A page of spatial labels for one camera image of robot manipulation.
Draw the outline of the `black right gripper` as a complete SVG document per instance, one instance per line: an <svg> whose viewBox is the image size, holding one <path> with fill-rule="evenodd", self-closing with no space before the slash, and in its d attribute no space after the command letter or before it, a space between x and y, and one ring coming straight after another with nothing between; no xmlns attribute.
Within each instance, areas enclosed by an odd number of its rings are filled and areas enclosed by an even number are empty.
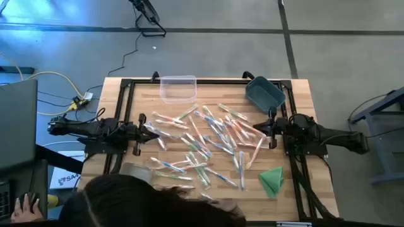
<svg viewBox="0 0 404 227"><path fill-rule="evenodd" d="M268 120L253 125L254 129L260 132L264 137L269 138L270 149L277 147L276 133L279 135L293 136L297 131L297 126L290 123L286 118L278 118L276 120L276 130L274 130L272 125L275 123L276 113L276 108L270 107L268 110Z"/></svg>

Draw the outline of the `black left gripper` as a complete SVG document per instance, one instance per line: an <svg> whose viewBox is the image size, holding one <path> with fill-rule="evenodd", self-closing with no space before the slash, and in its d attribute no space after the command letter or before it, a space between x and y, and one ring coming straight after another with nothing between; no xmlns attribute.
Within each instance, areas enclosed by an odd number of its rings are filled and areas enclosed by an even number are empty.
<svg viewBox="0 0 404 227"><path fill-rule="evenodd" d="M121 126L121 142L123 144L128 144L130 141L136 141L133 147L132 154L135 156L141 155L141 144L145 144L148 141L159 138L158 134L150 131L146 127L146 115L139 114L139 126L134 124L123 124ZM141 133L147 135L146 137L141 137Z"/></svg>

